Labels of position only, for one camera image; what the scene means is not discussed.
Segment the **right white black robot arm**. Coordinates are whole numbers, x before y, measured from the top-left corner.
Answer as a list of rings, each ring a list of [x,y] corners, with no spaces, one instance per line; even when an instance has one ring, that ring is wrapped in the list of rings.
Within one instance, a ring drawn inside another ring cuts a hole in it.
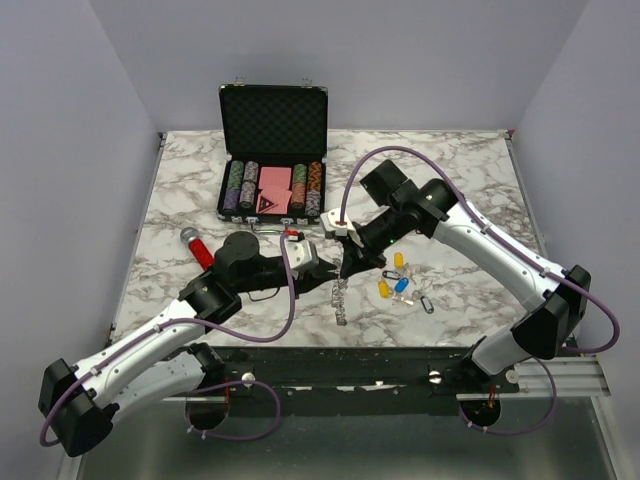
[[[366,225],[351,224],[337,211],[335,222],[347,279],[381,268],[392,243],[418,231],[461,253],[504,286],[525,316],[474,344],[457,366],[462,384],[480,392],[505,368],[529,358],[550,360],[584,316],[591,276],[579,265],[565,269],[494,226],[445,178],[417,187],[386,160],[361,181],[384,212]]]

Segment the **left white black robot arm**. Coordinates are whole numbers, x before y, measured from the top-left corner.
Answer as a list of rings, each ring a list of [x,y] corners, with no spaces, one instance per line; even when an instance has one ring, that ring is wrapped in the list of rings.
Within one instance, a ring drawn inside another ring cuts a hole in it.
[[[45,417],[41,445],[61,445],[68,456],[80,456],[101,443],[115,422],[150,402],[257,385],[249,375],[228,376],[220,357],[197,340],[217,330],[256,343],[258,337],[223,325],[241,310],[241,294],[287,288],[294,302],[337,277],[335,265],[321,259],[301,233],[282,233],[280,250],[265,257],[253,233],[235,232],[208,269],[133,333],[73,364],[51,363],[38,400]]]

